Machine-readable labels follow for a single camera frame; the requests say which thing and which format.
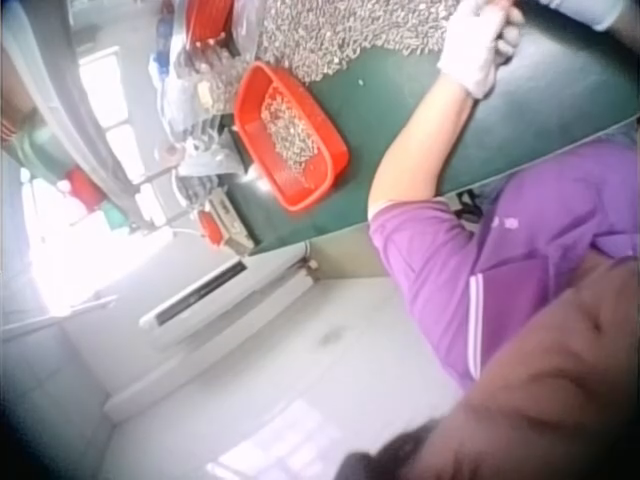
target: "glove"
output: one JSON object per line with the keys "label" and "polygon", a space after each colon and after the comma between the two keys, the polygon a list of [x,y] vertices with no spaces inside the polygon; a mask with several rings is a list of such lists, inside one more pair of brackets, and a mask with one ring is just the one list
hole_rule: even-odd
{"label": "glove", "polygon": [[462,0],[449,19],[438,68],[477,99],[491,91],[498,67],[520,43],[524,17],[511,3]]}
{"label": "glove", "polygon": [[553,8],[594,30],[603,32],[622,13],[628,0],[538,0],[539,3]]}

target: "purple shirt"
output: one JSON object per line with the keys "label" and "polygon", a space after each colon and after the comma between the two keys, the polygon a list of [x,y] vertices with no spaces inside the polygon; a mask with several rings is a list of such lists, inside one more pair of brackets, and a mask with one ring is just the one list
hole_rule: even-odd
{"label": "purple shirt", "polygon": [[589,249],[638,256],[634,150],[591,142],[513,176],[477,234],[443,200],[399,203],[370,234],[442,365],[464,388],[567,286]]}

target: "green table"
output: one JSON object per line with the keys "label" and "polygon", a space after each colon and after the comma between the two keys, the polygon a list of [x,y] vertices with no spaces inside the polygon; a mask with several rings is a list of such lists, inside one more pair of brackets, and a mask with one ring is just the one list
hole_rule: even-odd
{"label": "green table", "polygon": [[[555,12],[528,8],[525,15],[518,54],[474,111],[442,179],[443,194],[523,167],[638,111],[637,60],[630,51]],[[229,197],[258,243],[254,253],[366,221],[378,163],[435,80],[436,63],[437,55],[370,50],[311,85],[349,146],[350,164],[331,194],[301,214],[287,213],[255,183],[230,185]]]}

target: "green work surface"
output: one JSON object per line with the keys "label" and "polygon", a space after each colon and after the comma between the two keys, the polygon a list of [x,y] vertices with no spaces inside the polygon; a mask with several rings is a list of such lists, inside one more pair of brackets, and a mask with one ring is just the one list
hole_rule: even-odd
{"label": "green work surface", "polygon": [[[443,194],[513,171],[638,111],[637,60],[630,51],[555,12],[529,8],[525,14],[517,56],[474,111],[442,178]],[[258,243],[254,253],[366,221],[378,163],[438,75],[437,57],[374,49],[311,85],[349,146],[350,164],[322,202],[298,214],[255,182],[230,185],[229,197]]]}

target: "window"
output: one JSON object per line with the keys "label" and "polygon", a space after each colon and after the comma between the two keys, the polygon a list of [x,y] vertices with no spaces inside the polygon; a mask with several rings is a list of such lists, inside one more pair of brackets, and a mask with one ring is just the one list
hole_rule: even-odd
{"label": "window", "polygon": [[[120,79],[117,49],[80,62],[80,77],[89,102],[114,154],[132,181],[144,176]],[[25,223],[33,274],[52,314],[63,315],[99,289],[126,275],[157,253],[172,238],[170,229],[143,235],[129,228],[112,230],[101,210],[88,212],[57,186],[21,175]],[[153,187],[145,184],[136,200],[155,225],[166,217]]]}
{"label": "window", "polygon": [[[135,133],[128,123],[129,110],[122,87],[118,49],[108,49],[81,60],[80,79],[113,153],[129,179],[139,181],[144,177],[145,168]],[[136,200],[142,214],[155,225],[165,222],[166,217],[151,185],[142,186]]]}

